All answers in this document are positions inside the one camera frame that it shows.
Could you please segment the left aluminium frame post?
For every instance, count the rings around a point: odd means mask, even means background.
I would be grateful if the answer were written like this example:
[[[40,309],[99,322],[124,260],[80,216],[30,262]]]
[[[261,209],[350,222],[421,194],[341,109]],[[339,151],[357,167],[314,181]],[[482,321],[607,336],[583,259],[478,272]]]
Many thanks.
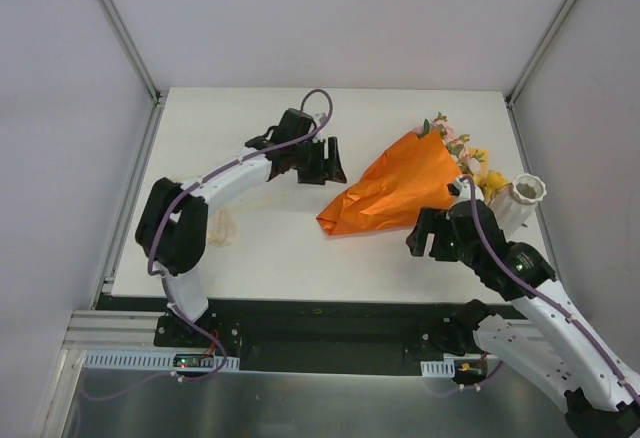
[[[109,27],[119,43],[138,81],[153,104],[160,102],[162,92],[147,67],[115,0],[97,0]]]

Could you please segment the aluminium rail front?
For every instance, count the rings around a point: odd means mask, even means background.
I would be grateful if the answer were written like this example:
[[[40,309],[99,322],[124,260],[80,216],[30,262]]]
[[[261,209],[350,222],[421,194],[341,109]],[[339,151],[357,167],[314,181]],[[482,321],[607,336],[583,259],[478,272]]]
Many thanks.
[[[153,348],[161,312],[76,310],[63,349],[146,350]]]

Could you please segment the flower bunch pink yellow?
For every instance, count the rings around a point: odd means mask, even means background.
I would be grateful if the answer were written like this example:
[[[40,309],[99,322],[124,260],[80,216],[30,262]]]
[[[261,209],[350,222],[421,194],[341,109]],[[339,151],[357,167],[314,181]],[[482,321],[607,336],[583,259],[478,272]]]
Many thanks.
[[[438,113],[433,120],[425,119],[413,129],[420,138],[436,131],[463,174],[470,175],[481,189],[484,201],[489,204],[508,184],[509,180],[499,171],[489,168],[489,151],[469,144],[470,135],[456,133],[448,117]]]

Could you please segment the right aluminium frame post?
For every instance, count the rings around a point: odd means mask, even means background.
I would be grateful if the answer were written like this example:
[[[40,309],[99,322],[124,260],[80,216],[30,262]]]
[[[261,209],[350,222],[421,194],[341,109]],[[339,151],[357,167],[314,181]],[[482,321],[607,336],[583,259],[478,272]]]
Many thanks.
[[[524,68],[518,75],[513,87],[505,95],[505,103],[508,109],[512,109],[535,72],[542,65],[547,53],[564,28],[565,23],[572,15],[580,0],[561,0],[550,22],[546,26],[541,37],[537,41],[531,55],[527,59]]]

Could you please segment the cream ribbon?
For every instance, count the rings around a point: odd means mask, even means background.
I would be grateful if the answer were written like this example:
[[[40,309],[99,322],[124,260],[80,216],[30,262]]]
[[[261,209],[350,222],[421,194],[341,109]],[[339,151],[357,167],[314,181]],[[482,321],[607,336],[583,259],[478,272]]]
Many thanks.
[[[216,210],[207,221],[206,243],[210,246],[224,247],[232,245],[238,235],[238,228],[225,209]]]

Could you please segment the white ribbed vase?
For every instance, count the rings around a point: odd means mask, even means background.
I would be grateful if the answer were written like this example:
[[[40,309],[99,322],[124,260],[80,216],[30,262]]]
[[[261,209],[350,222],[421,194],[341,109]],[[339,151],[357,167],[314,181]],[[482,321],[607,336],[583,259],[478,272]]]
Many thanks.
[[[489,203],[499,228],[510,238],[547,195],[546,184],[528,173],[516,176]]]

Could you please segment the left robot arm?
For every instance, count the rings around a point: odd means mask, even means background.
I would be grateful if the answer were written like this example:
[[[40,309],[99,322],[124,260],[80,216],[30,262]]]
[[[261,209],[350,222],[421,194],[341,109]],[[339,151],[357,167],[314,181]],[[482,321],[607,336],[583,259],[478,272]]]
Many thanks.
[[[188,346],[204,345],[211,323],[196,272],[205,254],[209,218],[245,191],[291,170],[297,182],[344,184],[338,139],[318,136],[327,124],[323,115],[293,108],[280,122],[245,142],[239,156],[207,175],[185,182],[157,180],[149,193],[134,237],[147,257],[147,271],[161,280],[171,312],[180,317],[176,333]]]

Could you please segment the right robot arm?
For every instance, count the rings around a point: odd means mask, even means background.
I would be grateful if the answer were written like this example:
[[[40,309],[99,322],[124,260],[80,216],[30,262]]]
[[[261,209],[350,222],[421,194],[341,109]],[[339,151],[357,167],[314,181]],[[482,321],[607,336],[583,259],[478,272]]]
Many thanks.
[[[597,337],[553,268],[532,246],[505,238],[478,200],[423,208],[406,244],[414,256],[460,262],[521,313],[545,339],[522,336],[474,299],[428,335],[451,355],[491,354],[544,393],[577,437],[630,437],[639,430],[639,374]]]

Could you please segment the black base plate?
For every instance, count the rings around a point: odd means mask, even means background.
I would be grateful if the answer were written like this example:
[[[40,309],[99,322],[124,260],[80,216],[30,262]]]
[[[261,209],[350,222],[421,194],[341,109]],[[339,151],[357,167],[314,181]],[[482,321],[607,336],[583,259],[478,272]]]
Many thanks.
[[[459,303],[212,299],[198,324],[243,371],[417,376]]]

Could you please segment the aluminium frame post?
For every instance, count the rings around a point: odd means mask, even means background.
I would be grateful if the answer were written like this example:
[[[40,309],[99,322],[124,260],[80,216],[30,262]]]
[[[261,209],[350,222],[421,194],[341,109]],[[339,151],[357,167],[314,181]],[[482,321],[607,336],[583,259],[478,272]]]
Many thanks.
[[[153,104],[160,102],[162,92],[147,67],[115,0],[97,0],[109,27],[119,43],[138,81]]]
[[[547,53],[564,28],[565,23],[572,15],[580,0],[561,0],[550,22],[546,26],[541,37],[537,41],[531,55],[527,59],[524,68],[518,75],[513,87],[505,95],[505,103],[508,109],[512,109],[535,72],[542,65]]]

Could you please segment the orange wrapping paper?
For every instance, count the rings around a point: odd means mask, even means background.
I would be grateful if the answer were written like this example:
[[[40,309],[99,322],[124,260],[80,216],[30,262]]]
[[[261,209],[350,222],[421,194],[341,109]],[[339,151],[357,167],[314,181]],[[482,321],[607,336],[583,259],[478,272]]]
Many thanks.
[[[447,185],[462,174],[436,131],[422,138],[409,131],[316,221],[332,237],[409,227],[422,208],[448,209]]]

